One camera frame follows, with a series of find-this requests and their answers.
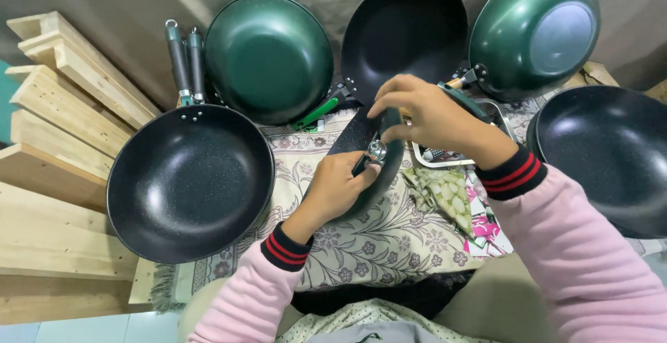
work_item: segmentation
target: black cuff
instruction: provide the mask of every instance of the black cuff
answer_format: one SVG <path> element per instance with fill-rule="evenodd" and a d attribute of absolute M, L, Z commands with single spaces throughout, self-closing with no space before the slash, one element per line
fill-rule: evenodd
<path fill-rule="evenodd" d="M 519 144 L 519 151 L 505 163 L 488 171 L 476 168 L 475 174 L 490 198 L 505 201 L 535 189 L 546 171 L 546 166 Z"/>
<path fill-rule="evenodd" d="M 283 233 L 280 222 L 271 235 L 262 242 L 262 254 L 277 268 L 286 271 L 299 271 L 305 265 L 305 259 L 313 246 L 311 236 L 305 245 L 296 244 Z"/>

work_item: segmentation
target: green cloth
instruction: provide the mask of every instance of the green cloth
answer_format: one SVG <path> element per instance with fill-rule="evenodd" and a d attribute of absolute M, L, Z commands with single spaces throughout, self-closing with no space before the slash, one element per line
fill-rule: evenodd
<path fill-rule="evenodd" d="M 466 176 L 459 169 L 409 168 L 401 171 L 420 211 L 443 211 L 471 238 L 472 215 Z"/>

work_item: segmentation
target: pink sleeve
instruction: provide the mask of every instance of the pink sleeve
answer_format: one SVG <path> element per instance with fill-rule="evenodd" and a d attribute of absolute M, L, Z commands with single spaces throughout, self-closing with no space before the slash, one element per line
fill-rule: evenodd
<path fill-rule="evenodd" d="M 278 226 L 241 256 L 238 269 L 217 293 L 188 342 L 274 341 L 310 250 L 310 245 L 286 238 Z"/>
<path fill-rule="evenodd" d="M 667 294 L 658 277 L 579 184 L 525 148 L 520 153 L 511 167 L 478 175 L 561 337 L 667 342 Z"/>

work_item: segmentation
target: pan handle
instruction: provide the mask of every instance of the pan handle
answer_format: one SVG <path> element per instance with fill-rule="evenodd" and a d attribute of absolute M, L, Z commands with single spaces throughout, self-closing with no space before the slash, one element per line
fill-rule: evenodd
<path fill-rule="evenodd" d="M 488 115 L 484 110 L 482 110 L 477 103 L 472 99 L 468 98 L 463 92 L 459 89 L 455 89 L 450 85 L 440 81 L 438 87 L 442 89 L 454 102 L 456 102 L 462 108 L 465 108 L 469 113 L 474 115 L 477 119 L 490 124 L 493 122 L 493 118 Z"/>

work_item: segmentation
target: non-stick coating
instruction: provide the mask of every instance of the non-stick coating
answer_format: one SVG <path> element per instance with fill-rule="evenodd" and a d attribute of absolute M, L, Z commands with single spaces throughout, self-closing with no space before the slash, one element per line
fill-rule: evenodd
<path fill-rule="evenodd" d="M 540 111 L 538 147 L 612 223 L 667 236 L 667 105 L 608 86 L 561 92 Z"/>
<path fill-rule="evenodd" d="M 465 56 L 467 36 L 462 0 L 363 0 L 345 31 L 343 77 L 367 106 L 399 73 L 448 80 Z"/>
<path fill-rule="evenodd" d="M 269 145 L 249 119 L 220 106 L 178 108 L 121 150 L 109 175 L 109 218 L 141 257 L 194 261 L 250 228 L 271 196 L 273 174 Z"/>

